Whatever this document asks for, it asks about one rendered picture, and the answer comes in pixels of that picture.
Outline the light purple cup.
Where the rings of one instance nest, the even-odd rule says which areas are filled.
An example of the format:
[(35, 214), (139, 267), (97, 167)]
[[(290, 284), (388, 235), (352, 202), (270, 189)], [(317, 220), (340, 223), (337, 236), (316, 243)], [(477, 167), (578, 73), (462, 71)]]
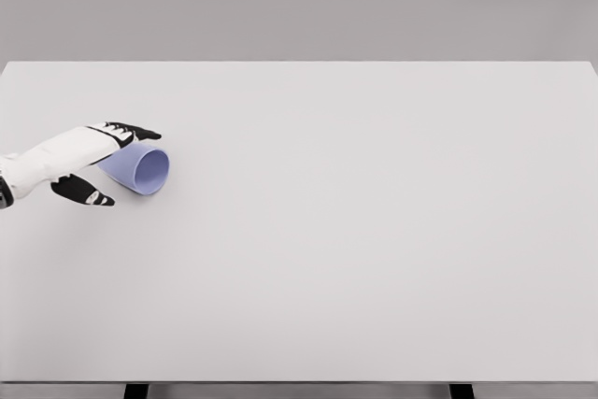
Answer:
[(165, 184), (170, 161), (161, 149), (143, 143), (133, 143), (117, 150), (97, 165), (125, 188), (141, 195), (151, 195)]

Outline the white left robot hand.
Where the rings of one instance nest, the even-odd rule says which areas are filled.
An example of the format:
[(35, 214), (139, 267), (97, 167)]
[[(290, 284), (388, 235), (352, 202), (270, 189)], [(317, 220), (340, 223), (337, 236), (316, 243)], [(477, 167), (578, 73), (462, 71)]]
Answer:
[(84, 206), (113, 207), (115, 200), (77, 175), (85, 167), (104, 161), (115, 152), (162, 135), (140, 126), (103, 121), (82, 125), (51, 137), (34, 147), (39, 174), (53, 193)]

